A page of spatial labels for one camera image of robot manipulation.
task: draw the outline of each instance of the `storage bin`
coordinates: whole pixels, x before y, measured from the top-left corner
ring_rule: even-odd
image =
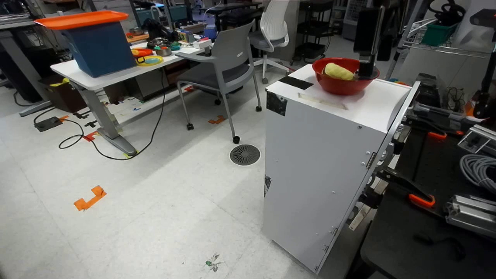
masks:
[[[97,11],[38,22],[48,30],[62,32],[79,69],[97,78],[137,66],[118,24],[124,19],[124,13]]]
[[[445,27],[445,25],[431,24],[428,25],[428,30],[422,38],[422,44],[430,47],[439,47],[453,36],[453,33],[456,32],[456,27],[458,25]]]

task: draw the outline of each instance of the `orange lid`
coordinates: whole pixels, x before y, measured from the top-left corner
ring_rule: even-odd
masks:
[[[126,21],[129,16],[118,11],[101,10],[93,13],[70,14],[61,18],[38,19],[36,22],[48,30],[76,30]]]

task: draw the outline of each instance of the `red bowl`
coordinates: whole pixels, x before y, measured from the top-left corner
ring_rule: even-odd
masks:
[[[363,92],[377,76],[377,69],[374,70],[374,76],[369,80],[355,80],[355,81],[341,81],[335,80],[326,75],[326,66],[327,64],[338,64],[340,67],[345,67],[351,70],[352,73],[357,73],[360,63],[357,59],[346,59],[346,58],[326,58],[314,63],[314,72],[317,75],[317,81],[321,84],[323,90],[331,95],[338,97],[352,97],[360,92]]]

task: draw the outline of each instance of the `gray chair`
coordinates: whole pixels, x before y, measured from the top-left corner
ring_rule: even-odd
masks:
[[[262,111],[259,86],[255,76],[252,49],[248,35],[255,24],[247,24],[239,28],[227,30],[219,33],[216,45],[213,47],[213,56],[193,56],[177,53],[177,56],[200,63],[200,66],[185,72],[177,83],[183,109],[186,114],[188,131],[193,131],[191,118],[186,109],[185,97],[182,87],[191,84],[208,92],[216,92],[217,98],[224,101],[225,111],[228,114],[233,143],[239,145],[241,138],[236,135],[234,125],[231,120],[231,111],[227,95],[244,87],[250,80],[253,80],[255,92],[258,95],[259,106],[258,112]]]

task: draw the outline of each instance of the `round base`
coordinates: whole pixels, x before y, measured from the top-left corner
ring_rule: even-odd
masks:
[[[250,145],[241,145],[231,151],[231,162],[239,166],[250,166],[261,159],[261,151]]]

